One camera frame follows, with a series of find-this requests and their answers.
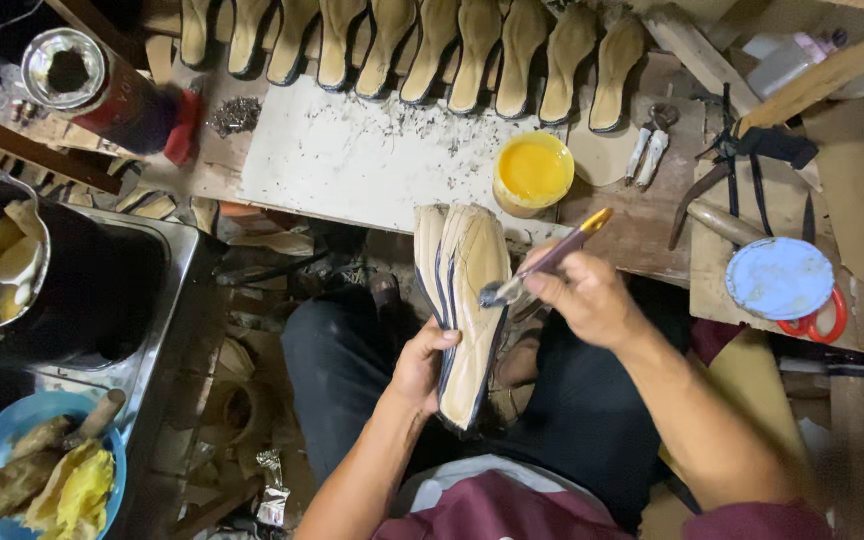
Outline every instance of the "blue bowl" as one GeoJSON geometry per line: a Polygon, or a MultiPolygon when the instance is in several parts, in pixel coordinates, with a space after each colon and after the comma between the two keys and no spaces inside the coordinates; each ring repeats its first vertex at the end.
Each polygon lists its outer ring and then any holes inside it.
{"type": "MultiPolygon", "coordinates": [[[[32,428],[61,414],[68,414],[79,422],[95,410],[95,401],[71,392],[40,392],[25,399],[19,399],[0,413],[0,468],[9,461],[13,445],[32,428]]],[[[105,504],[105,529],[99,533],[102,540],[115,521],[115,515],[122,505],[122,493],[126,487],[126,446],[118,429],[110,427],[102,446],[112,452],[115,458],[115,483],[108,502],[105,504]]],[[[20,524],[19,519],[0,520],[0,540],[33,540],[39,534],[20,524]]]]}

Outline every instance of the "white container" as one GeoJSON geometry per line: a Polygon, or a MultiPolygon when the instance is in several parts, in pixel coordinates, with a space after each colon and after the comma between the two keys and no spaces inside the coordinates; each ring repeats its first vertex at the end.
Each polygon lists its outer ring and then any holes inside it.
{"type": "Polygon", "coordinates": [[[793,79],[822,64],[833,50],[831,44],[805,33],[790,35],[751,70],[749,86],[763,101],[767,100],[793,79]]]}

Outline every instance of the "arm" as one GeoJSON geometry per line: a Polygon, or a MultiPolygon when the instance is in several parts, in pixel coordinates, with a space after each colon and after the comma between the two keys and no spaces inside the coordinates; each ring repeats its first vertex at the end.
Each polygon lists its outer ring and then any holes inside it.
{"type": "Polygon", "coordinates": [[[536,274],[526,286],[576,336],[615,353],[704,510],[802,497],[779,454],[646,320],[615,268],[582,252],[566,257],[561,268],[568,283],[536,274]]]}
{"type": "Polygon", "coordinates": [[[355,446],[312,499],[297,540],[373,537],[399,493],[426,421],[439,409],[439,351],[459,339],[458,331],[442,331],[433,320],[405,345],[355,446]]]}

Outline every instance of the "forearm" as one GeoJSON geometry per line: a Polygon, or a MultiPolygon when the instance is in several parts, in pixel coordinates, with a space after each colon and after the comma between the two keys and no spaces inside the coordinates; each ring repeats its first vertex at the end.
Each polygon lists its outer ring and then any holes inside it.
{"type": "Polygon", "coordinates": [[[372,538],[399,492],[427,420],[427,413],[386,391],[355,446],[318,490],[295,538],[372,538]]]}
{"type": "Polygon", "coordinates": [[[779,454],[654,327],[616,355],[705,510],[801,497],[779,454]]]}

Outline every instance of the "metal tin can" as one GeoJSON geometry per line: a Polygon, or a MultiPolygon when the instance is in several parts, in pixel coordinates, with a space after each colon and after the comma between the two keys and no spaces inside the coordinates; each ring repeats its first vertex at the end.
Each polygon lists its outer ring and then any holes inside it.
{"type": "Polygon", "coordinates": [[[33,39],[22,80],[34,101],[134,154],[161,152],[175,127],[175,100],[78,30],[33,39]]]}

